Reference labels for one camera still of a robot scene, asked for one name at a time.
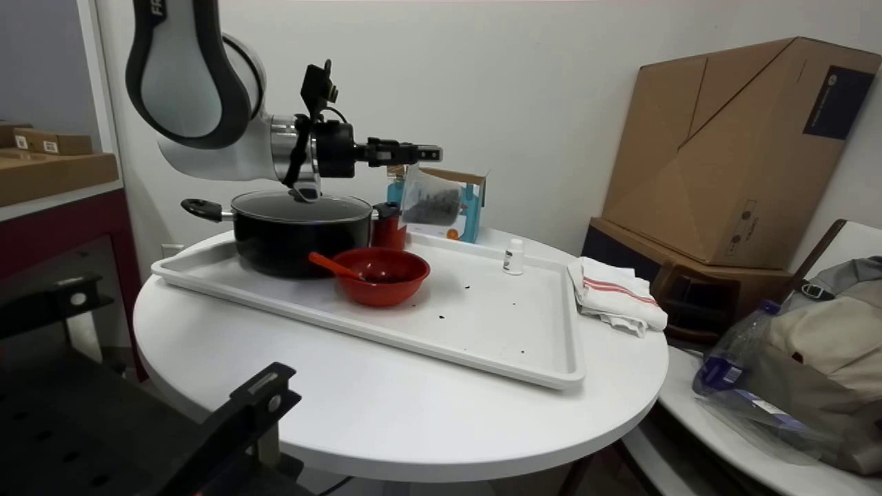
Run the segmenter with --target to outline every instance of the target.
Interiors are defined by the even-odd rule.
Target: pot handle
[[[222,217],[222,206],[214,203],[214,202],[203,202],[203,198],[184,198],[181,206],[196,214],[196,217],[203,217],[203,220],[211,220],[211,223],[221,223]]]

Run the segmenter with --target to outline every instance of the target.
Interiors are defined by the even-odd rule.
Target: round white table
[[[488,231],[483,242],[507,245]],[[525,239],[528,256],[571,259]],[[152,384],[203,416],[269,362],[297,370],[303,399],[280,425],[280,453],[308,468],[389,482],[473,482],[565,465],[622,439],[667,374],[662,334],[576,323],[576,394],[483,374],[334,330],[167,287],[152,275],[134,305]]]

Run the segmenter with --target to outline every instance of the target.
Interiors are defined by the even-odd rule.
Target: cardboard box
[[[662,310],[673,315],[677,310],[669,305],[688,305],[692,315],[702,311],[709,321],[717,321],[717,330],[757,310],[760,300],[782,298],[791,287],[791,272],[786,270],[696,264],[604,217],[590,220],[585,256],[634,267],[636,275],[651,281]]]
[[[604,217],[702,264],[786,267],[878,60],[789,38],[643,67]]]
[[[39,154],[91,154],[91,139],[20,128],[17,148]]]
[[[13,148],[17,146],[17,129],[26,128],[22,122],[0,122],[0,148]]]
[[[113,180],[113,154],[33,154],[0,148],[0,206]]]

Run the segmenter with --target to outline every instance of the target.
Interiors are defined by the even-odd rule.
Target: red bowl
[[[361,305],[389,310],[405,304],[430,275],[430,264],[408,252],[356,249],[334,256],[363,278],[337,278],[341,292]]]

